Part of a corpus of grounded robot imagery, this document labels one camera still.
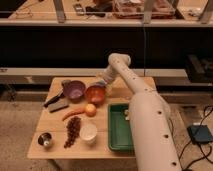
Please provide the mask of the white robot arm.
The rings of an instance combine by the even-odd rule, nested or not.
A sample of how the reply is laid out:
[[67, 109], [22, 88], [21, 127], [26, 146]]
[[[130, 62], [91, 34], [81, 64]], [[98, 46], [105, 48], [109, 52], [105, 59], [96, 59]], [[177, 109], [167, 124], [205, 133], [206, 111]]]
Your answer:
[[155, 88], [129, 68], [130, 63], [129, 55], [112, 53], [101, 77], [110, 84], [119, 75], [133, 93], [129, 114], [138, 171], [182, 171], [167, 121], [170, 107]]

